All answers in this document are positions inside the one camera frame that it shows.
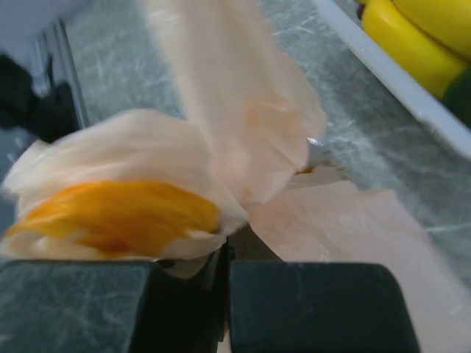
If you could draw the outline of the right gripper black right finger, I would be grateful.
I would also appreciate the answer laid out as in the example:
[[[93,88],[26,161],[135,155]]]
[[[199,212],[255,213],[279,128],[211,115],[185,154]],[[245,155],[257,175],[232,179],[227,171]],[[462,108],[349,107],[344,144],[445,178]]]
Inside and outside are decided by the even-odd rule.
[[[403,292],[384,266],[281,260],[249,227],[232,236],[233,352],[418,352]]]

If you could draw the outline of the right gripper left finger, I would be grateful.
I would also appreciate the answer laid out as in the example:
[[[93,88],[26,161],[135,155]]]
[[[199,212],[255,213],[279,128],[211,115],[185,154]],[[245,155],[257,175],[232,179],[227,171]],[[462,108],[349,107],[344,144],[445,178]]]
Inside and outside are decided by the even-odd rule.
[[[227,250],[196,263],[14,260],[1,265],[3,352],[215,352]]]

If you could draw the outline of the translucent orange plastic bag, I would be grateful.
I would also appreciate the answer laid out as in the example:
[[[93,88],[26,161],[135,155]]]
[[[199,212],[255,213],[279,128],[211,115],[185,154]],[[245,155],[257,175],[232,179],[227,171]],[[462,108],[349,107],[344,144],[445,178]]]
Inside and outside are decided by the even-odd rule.
[[[306,173],[326,116],[254,1],[142,1],[185,119],[119,113],[34,143],[1,189],[10,258],[187,260],[249,224],[283,260],[379,263],[424,352],[470,350],[470,295],[390,190]]]

